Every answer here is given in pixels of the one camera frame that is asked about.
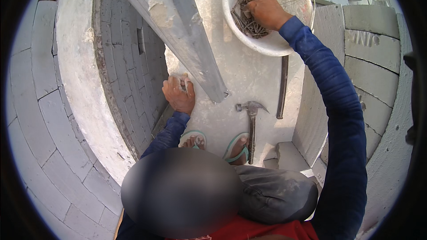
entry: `brick wall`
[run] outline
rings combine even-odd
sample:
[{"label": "brick wall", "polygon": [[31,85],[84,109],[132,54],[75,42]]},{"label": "brick wall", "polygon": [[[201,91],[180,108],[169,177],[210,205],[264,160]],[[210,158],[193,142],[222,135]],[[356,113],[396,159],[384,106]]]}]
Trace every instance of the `brick wall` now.
[{"label": "brick wall", "polygon": [[120,186],[90,149],[64,92],[56,6],[31,0],[15,39],[6,87],[12,153],[29,197],[58,238],[112,239],[123,208]]},{"label": "brick wall", "polygon": [[168,77],[165,46],[127,0],[101,0],[101,35],[118,120],[140,157],[167,106],[161,90]]}]

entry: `hammer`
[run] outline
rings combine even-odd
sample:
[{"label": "hammer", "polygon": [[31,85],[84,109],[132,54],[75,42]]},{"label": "hammer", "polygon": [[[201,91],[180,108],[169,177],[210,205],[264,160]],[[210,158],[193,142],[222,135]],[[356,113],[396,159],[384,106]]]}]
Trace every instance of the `hammer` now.
[{"label": "hammer", "polygon": [[249,150],[249,164],[253,164],[254,162],[254,152],[255,152],[255,118],[258,114],[258,109],[263,109],[268,112],[268,110],[257,101],[248,101],[244,104],[236,104],[236,110],[238,112],[242,111],[243,109],[248,110],[249,115],[249,144],[248,144],[248,150]]}]

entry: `blue sleeve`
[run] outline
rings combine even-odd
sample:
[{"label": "blue sleeve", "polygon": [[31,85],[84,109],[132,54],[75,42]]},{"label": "blue sleeve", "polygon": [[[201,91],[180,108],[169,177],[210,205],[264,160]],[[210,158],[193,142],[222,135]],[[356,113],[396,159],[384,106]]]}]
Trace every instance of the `blue sleeve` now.
[{"label": "blue sleeve", "polygon": [[179,138],[187,127],[189,121],[189,115],[186,113],[175,111],[167,122],[166,126],[160,131],[141,158],[154,153],[158,150],[163,150],[171,147],[178,147]]},{"label": "blue sleeve", "polygon": [[[178,147],[179,138],[187,127],[188,121],[188,114],[175,111],[172,117],[167,120],[166,126],[163,130],[156,135],[154,140],[142,154],[141,158],[166,148]],[[123,213],[122,223],[120,224],[119,231],[117,233],[117,240],[134,239],[162,240],[164,237],[156,236],[141,229],[131,220],[125,211]]]},{"label": "blue sleeve", "polygon": [[326,106],[329,158],[311,223],[320,240],[354,239],[366,206],[366,135],[359,98],[344,67],[294,16],[279,31],[308,66]]}]

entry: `aerated concrete block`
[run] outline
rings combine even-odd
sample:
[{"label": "aerated concrete block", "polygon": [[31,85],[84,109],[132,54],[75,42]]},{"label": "aerated concrete block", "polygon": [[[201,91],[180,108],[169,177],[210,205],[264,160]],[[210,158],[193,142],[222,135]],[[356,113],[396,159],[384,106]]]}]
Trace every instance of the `aerated concrete block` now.
[{"label": "aerated concrete block", "polygon": [[354,86],[393,107],[399,76],[373,63],[345,56],[345,71]]},{"label": "aerated concrete block", "polygon": [[393,8],[379,5],[343,6],[345,29],[367,31],[399,39],[398,21]]},{"label": "aerated concrete block", "polygon": [[345,54],[399,73],[400,41],[385,35],[345,30]]}]

